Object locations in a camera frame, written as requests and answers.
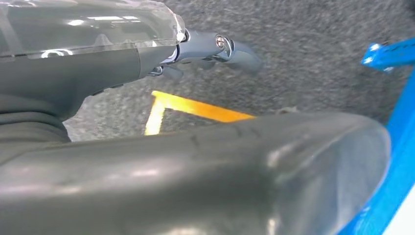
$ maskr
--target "grey plastic cover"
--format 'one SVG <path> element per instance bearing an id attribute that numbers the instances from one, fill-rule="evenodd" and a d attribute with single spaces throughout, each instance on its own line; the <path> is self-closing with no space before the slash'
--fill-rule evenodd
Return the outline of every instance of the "grey plastic cover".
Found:
<path id="1" fill-rule="evenodd" d="M 174 46 L 184 22 L 152 0 L 0 1 L 0 61 Z"/>

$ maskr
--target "yellow painted line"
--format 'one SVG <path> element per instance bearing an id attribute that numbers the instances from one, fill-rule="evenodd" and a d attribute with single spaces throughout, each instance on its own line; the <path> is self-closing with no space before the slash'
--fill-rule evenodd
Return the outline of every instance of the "yellow painted line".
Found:
<path id="1" fill-rule="evenodd" d="M 150 116 L 148 117 L 147 124 L 145 125 L 146 136 L 157 135 L 160 133 L 161 123 L 163 122 L 164 104 L 160 102 L 157 97 L 154 100 L 153 107 L 151 108 Z"/>
<path id="2" fill-rule="evenodd" d="M 252 115 L 224 109 L 218 106 L 205 104 L 199 101 L 186 99 L 172 94 L 153 91 L 152 95 L 162 102 L 165 108 L 181 111 L 220 122 L 234 122 L 255 118 Z"/>
<path id="3" fill-rule="evenodd" d="M 166 108 L 219 122 L 234 122 L 255 118 L 255 116 L 249 114 L 224 109 L 159 91 L 153 91 L 152 95 L 155 97 L 155 100 L 146 124 L 146 135 L 156 135 L 160 132 L 163 114 Z"/>

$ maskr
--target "speckled floor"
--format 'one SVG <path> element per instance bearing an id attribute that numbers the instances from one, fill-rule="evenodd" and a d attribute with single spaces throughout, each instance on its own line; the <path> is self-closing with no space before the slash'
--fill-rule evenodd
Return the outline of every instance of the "speckled floor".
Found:
<path id="1" fill-rule="evenodd" d="M 360 60 L 371 42 L 415 36 L 408 0 L 165 0 L 188 28 L 227 32 L 254 47 L 265 67 L 248 76 L 217 66 L 181 80 L 148 77 L 89 97 L 66 122 L 74 141 L 142 135 L 159 90 L 260 116 L 297 106 L 386 122 L 407 71 L 384 75 Z M 214 124 L 168 111 L 162 132 Z"/>

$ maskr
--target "gray carpet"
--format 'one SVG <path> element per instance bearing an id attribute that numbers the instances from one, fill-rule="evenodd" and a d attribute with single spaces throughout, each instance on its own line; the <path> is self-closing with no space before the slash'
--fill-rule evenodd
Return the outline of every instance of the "gray carpet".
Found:
<path id="1" fill-rule="evenodd" d="M 185 77 L 149 77 L 90 97 L 66 122 L 74 141 L 142 135 L 159 90 L 260 116 L 282 107 L 335 110 L 386 122 L 408 70 L 385 75 L 360 65 L 371 42 L 415 37 L 404 0 L 165 0 L 188 28 L 227 32 L 249 43 L 264 70 L 248 76 L 216 66 Z M 168 111 L 163 132 L 211 125 Z"/>

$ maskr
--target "bolt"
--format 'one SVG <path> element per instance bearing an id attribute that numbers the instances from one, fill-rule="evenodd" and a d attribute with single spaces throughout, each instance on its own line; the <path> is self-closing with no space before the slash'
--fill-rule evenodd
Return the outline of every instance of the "bolt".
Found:
<path id="1" fill-rule="evenodd" d="M 218 35 L 216 37 L 216 45 L 220 48 L 223 49 L 225 47 L 225 38 L 221 35 Z"/>
<path id="2" fill-rule="evenodd" d="M 370 47 L 370 51 L 378 50 L 380 48 L 379 44 L 374 44 Z"/>
<path id="3" fill-rule="evenodd" d="M 368 64 L 368 63 L 370 63 L 370 62 L 372 62 L 373 61 L 373 58 L 372 57 L 369 57 L 369 58 L 366 58 L 364 61 L 363 61 L 363 64 Z"/>

